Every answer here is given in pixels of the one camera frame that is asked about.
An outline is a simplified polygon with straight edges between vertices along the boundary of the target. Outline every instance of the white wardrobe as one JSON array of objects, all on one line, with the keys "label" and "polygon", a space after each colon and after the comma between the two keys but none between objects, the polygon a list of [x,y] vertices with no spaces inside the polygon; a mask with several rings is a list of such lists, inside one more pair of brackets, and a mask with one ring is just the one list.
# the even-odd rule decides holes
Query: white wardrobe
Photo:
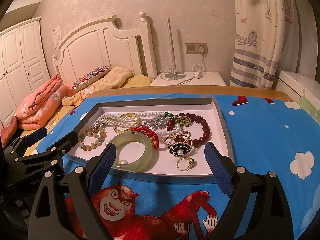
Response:
[{"label": "white wardrobe", "polygon": [[3,125],[9,123],[20,102],[49,78],[40,17],[0,32],[0,119]]}]

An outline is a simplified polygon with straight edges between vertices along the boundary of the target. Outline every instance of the jade bangle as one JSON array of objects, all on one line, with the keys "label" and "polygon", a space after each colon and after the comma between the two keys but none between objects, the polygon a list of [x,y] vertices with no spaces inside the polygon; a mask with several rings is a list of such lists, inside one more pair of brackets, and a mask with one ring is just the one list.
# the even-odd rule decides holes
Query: jade bangle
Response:
[{"label": "jade bangle", "polygon": [[120,133],[119,135],[114,137],[109,143],[112,143],[116,147],[116,149],[118,149],[119,146],[121,146],[122,144],[130,142],[139,142],[145,146],[145,150],[142,156],[133,163],[120,164],[115,162],[112,165],[113,168],[127,171],[141,171],[150,163],[153,147],[149,137],[140,132],[129,131]]}]

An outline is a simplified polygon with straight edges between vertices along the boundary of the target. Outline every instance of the white nightstand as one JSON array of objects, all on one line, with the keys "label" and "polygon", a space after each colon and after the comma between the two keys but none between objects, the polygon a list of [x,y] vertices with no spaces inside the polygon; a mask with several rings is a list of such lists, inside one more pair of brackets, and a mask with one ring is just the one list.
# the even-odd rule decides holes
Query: white nightstand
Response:
[{"label": "white nightstand", "polygon": [[[165,80],[157,76],[150,86],[175,86],[178,83],[190,79],[193,75],[192,72],[185,72],[186,77],[177,80]],[[193,78],[191,81],[183,83],[181,85],[203,85],[203,86],[226,86],[222,77],[218,72],[206,72],[202,78]]]}]

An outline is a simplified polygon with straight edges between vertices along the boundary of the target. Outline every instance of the white tray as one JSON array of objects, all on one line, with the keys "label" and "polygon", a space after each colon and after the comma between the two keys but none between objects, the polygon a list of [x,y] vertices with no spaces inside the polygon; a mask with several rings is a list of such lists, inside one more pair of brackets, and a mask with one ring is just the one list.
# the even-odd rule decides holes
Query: white tray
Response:
[{"label": "white tray", "polygon": [[[231,144],[229,141],[228,131],[226,129],[222,114],[214,98],[170,98],[170,99],[149,99],[138,101],[122,101],[113,103],[103,103],[95,106],[89,113],[84,114],[81,117],[81,122],[76,127],[75,131],[80,135],[85,131],[100,115],[105,112],[120,116],[123,113],[147,113],[168,111],[173,114],[179,113],[191,113],[202,116],[206,119],[211,130],[211,137],[208,141],[211,141],[219,150],[221,155],[229,156],[234,161]],[[182,130],[191,132],[192,139],[199,139],[203,135],[202,125],[194,122],[192,126],[182,127]],[[105,143],[108,143],[113,137],[118,135],[114,132],[112,127],[106,127],[107,137],[102,146],[93,149],[91,151],[84,151],[77,145],[74,146],[68,154],[82,160],[90,160],[90,158],[100,155],[105,147]],[[85,144],[94,142],[96,138],[86,137],[84,139]],[[122,149],[117,149],[117,159],[127,160],[133,162],[138,159],[144,151],[144,145],[132,142],[128,143]],[[191,157],[195,160],[195,166],[189,171],[179,171],[176,167],[178,157],[171,155],[168,151],[168,147],[163,142],[163,137],[159,138],[159,148],[153,149],[153,157],[149,165],[141,172],[149,174],[162,174],[162,175],[211,175],[212,172],[204,158],[204,146],[195,148],[192,152],[185,155],[185,157]],[[187,166],[187,161],[182,160],[180,167]]]}]

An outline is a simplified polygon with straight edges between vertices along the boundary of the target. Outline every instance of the wooden table edge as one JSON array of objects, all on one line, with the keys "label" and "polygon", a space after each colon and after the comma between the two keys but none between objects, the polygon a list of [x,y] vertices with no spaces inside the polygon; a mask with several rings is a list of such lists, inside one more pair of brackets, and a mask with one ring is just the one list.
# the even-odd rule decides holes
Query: wooden table edge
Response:
[{"label": "wooden table edge", "polygon": [[153,86],[153,87],[134,87],[101,90],[93,92],[89,97],[135,95],[135,94],[162,94],[162,93],[186,93],[186,94],[214,94],[214,95],[233,95],[248,96],[259,98],[271,98],[282,101],[292,101],[286,93],[278,90],[266,90],[258,88],[244,88],[232,86]]}]

